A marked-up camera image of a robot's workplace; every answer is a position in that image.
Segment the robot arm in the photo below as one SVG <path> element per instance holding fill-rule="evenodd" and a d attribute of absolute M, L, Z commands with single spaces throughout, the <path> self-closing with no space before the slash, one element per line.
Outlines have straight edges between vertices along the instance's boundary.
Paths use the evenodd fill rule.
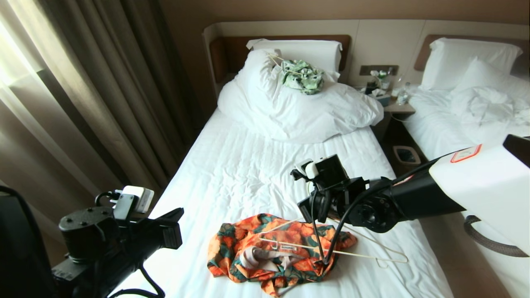
<path fill-rule="evenodd" d="M 529 140 L 509 135 L 502 144 L 443 156 L 395 180 L 350 179 L 336 155 L 306 161 L 291 173 L 295 180 L 315 184 L 314 192 L 298 203 L 308 222 L 329 217 L 384 233 L 400 221 L 467 209 L 528 254 L 529 154 Z"/>

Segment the red label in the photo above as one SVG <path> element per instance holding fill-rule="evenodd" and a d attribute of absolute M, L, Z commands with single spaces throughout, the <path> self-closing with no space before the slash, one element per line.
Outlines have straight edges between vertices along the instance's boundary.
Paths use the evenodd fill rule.
<path fill-rule="evenodd" d="M 481 147 L 482 147 L 482 144 L 455 152 L 455 155 L 453 155 L 451 162 L 455 163 L 455 162 L 463 161 L 470 157 L 473 157 L 480 152 Z"/>

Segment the garment label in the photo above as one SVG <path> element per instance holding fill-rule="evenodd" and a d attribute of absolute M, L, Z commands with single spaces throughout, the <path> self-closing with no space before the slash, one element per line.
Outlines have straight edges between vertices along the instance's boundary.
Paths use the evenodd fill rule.
<path fill-rule="evenodd" d="M 282 244 L 280 245 L 280 249 L 296 250 L 296 246 Z"/>
<path fill-rule="evenodd" d="M 455 162 L 463 161 L 465 159 L 473 157 L 480 152 L 481 147 L 482 147 L 482 144 L 455 152 L 455 155 L 453 155 L 451 162 L 455 163 Z"/>

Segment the white duvet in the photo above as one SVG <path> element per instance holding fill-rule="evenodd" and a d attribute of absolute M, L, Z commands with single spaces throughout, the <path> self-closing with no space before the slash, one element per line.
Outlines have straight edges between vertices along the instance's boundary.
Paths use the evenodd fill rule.
<path fill-rule="evenodd" d="M 282 77 L 267 50 L 251 51 L 243 69 L 221 90 L 219 110 L 263 136 L 299 144 L 321 143 L 383 118 L 379 102 L 337 83 L 338 74 L 327 73 L 315 95 L 283 86 Z"/>
<path fill-rule="evenodd" d="M 530 135 L 529 99 L 513 98 L 489 87 L 473 87 L 455 94 L 451 112 L 472 141 L 501 141 L 507 134 Z"/>

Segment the beige wall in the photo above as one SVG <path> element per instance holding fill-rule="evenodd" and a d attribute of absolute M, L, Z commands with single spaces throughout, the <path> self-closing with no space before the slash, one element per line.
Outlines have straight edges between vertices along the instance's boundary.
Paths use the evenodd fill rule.
<path fill-rule="evenodd" d="M 216 102 L 201 34 L 216 22 L 419 19 L 529 24 L 530 19 L 528 0 L 160 0 L 160 3 L 207 116 Z"/>

